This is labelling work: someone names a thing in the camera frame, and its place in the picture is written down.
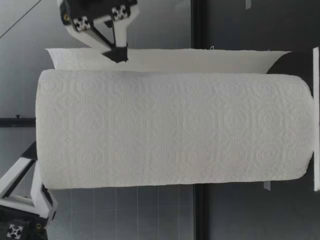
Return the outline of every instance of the paper towel roll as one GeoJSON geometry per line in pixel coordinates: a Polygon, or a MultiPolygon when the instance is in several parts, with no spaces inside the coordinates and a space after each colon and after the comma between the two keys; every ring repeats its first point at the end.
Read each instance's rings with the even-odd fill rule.
{"type": "Polygon", "coordinates": [[[289,75],[47,70],[36,126],[50,189],[291,180],[315,145],[289,75]]]}

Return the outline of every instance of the black metal frame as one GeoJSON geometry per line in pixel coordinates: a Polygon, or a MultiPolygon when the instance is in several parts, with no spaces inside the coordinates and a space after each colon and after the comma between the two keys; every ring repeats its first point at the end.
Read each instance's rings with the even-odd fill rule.
{"type": "MultiPolygon", "coordinates": [[[[191,0],[191,44],[205,48],[206,1],[191,0]]],[[[209,240],[209,184],[193,185],[194,240],[209,240]]]]}
{"type": "Polygon", "coordinates": [[[35,128],[35,118],[0,118],[0,128],[35,128]]]}

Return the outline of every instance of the paper towel sheet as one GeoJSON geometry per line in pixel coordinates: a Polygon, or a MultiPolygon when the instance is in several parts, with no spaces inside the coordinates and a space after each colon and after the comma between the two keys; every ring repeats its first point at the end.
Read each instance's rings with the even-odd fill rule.
{"type": "Polygon", "coordinates": [[[47,70],[36,98],[50,189],[296,179],[313,121],[289,75],[47,70]]]}
{"type": "Polygon", "coordinates": [[[115,63],[92,48],[48,49],[55,69],[174,73],[265,74],[286,52],[201,49],[129,49],[128,62],[115,63]]]}

